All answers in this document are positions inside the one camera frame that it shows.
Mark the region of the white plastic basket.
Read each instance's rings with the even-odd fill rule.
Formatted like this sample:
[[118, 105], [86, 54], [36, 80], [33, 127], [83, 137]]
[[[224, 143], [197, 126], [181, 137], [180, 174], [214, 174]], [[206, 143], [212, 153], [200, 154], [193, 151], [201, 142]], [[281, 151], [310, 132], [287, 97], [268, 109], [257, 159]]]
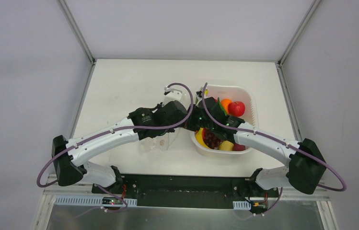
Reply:
[[[241, 101], [245, 104], [245, 112], [240, 117], [245, 122], [250, 123], [254, 127], [259, 127], [258, 124], [258, 113], [254, 95], [249, 92], [247, 89], [244, 89], [239, 86], [223, 86], [223, 85], [208, 85], [205, 97], [214, 97], [215, 99], [231, 99], [233, 101]], [[208, 149], [201, 145], [195, 134], [190, 134], [190, 138], [195, 145], [196, 151], [207, 157], [218, 157], [218, 158], [236, 158], [239, 155], [247, 154], [252, 152], [254, 149], [251, 147], [246, 147], [243, 151], [224, 151], [217, 149]]]

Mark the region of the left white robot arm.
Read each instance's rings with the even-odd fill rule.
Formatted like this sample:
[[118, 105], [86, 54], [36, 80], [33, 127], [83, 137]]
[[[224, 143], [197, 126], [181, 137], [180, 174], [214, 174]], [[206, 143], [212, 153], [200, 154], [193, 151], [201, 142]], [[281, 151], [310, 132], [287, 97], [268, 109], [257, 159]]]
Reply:
[[179, 101], [170, 101], [156, 108], [138, 108], [114, 125], [81, 138], [53, 139], [52, 157], [60, 186], [87, 182], [104, 187], [116, 194], [122, 179], [115, 166], [102, 166], [90, 160], [120, 145], [155, 138], [173, 132], [182, 124], [188, 110]]

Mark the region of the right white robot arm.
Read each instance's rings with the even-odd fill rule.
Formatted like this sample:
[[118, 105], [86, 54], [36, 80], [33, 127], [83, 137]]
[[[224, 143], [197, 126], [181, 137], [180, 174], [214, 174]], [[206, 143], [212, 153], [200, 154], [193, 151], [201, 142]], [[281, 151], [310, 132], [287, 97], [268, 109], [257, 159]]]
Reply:
[[326, 162], [316, 143], [284, 139], [260, 130], [243, 119], [226, 115], [214, 98], [191, 104], [192, 114], [185, 123], [187, 130], [205, 129], [220, 140], [258, 150], [283, 164], [273, 169], [257, 169], [248, 183], [254, 196], [266, 190], [289, 184], [301, 193], [311, 195], [326, 171]]

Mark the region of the clear zip top bag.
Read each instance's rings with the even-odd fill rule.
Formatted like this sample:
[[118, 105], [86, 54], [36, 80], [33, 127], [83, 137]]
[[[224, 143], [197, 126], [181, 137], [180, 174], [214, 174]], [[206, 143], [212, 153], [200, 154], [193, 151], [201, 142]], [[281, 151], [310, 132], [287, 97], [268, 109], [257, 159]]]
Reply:
[[181, 130], [178, 128], [174, 132], [167, 132], [155, 138], [145, 138], [139, 142], [140, 152], [150, 152], [153, 150], [167, 151], [179, 136]]

